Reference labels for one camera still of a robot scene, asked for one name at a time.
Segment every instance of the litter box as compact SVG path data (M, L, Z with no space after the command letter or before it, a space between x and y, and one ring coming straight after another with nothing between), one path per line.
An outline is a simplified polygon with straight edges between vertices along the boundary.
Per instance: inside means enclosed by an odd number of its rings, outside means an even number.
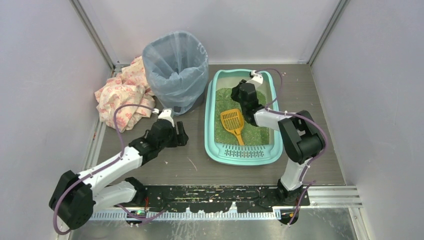
M242 79L249 80L248 69L219 70L207 89L206 108L204 116L204 148L209 157L219 163L229 165L257 166L271 164L283 153L283 140L279 132L269 129L269 144L255 146L230 145L215 142L215 102L216 91L222 88L233 88ZM271 102L276 97L276 90L271 75L264 71L263 84L257 89ZM271 109L278 111L275 101Z

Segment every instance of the pink floral pattern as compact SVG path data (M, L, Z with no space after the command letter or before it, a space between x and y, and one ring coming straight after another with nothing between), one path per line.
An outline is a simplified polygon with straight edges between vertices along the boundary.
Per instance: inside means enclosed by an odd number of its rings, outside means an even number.
M155 107L152 90L146 80L146 71L142 57L135 58L130 66L124 67L122 73L109 78L106 85L94 93L98 102L97 110L100 121L109 127L115 128L114 113L119 106L125 104L142 104ZM133 129L141 118L150 118L152 111L137 106L128 106L120 109L116 114L116 123L119 131Z

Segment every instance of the gray wood surface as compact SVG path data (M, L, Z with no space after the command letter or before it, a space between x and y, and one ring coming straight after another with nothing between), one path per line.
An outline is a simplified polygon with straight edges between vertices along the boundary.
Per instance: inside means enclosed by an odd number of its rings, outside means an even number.
M276 68L285 73L283 93L278 100L279 109L289 112L309 111L314 121L330 136L312 72L306 64L210 65L209 79L212 79L218 70L265 68ZM280 78L276 72L269 72L278 90ZM156 101L156 103L156 107L161 109L160 102ZM134 129L125 131L122 134L125 144L141 137L147 129L151 128L156 119L157 116L142 118ZM276 162L262 166L225 165L210 159L205 152L204 142L205 103L193 112L176 116L174 119L184 123L189 137L187 146L165 148L157 158L143 167L128 172L115 182L120 182L127 177L135 177L147 185L275 185L284 173L288 161L285 153ZM98 163L109 159L119 151L120 143L116 131L106 127ZM331 141L327 152L311 165L306 174L305 181L312 180L316 180L316 184L319 185L345 184Z

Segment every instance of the yellow slotted scoop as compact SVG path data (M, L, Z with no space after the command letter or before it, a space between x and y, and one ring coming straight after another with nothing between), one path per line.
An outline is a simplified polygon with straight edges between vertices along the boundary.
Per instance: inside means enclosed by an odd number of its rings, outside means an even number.
M238 144L241 146L245 145L242 139L242 129L245 126L245 121L239 109L234 108L221 112L221 123L225 130L235 135Z

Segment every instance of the plastic bag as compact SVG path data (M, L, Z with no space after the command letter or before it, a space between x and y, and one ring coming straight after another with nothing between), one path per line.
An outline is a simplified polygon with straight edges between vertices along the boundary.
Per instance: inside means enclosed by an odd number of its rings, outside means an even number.
M151 90L175 115L197 107L196 100L204 98L208 54L191 33L176 31L157 39L144 48L142 59Z

